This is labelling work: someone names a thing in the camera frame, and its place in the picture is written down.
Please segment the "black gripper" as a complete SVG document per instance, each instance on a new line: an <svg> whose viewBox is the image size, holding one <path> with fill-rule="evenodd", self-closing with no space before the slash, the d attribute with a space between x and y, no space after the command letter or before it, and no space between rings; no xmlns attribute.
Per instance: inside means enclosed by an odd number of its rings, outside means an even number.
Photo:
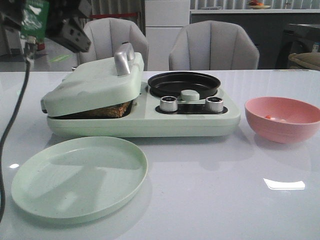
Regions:
<svg viewBox="0 0 320 240"><path fill-rule="evenodd" d="M50 39L74 53L88 52L91 41L79 19L91 14L88 0L2 0L4 26L20 32L20 37L41 44Z"/></svg>

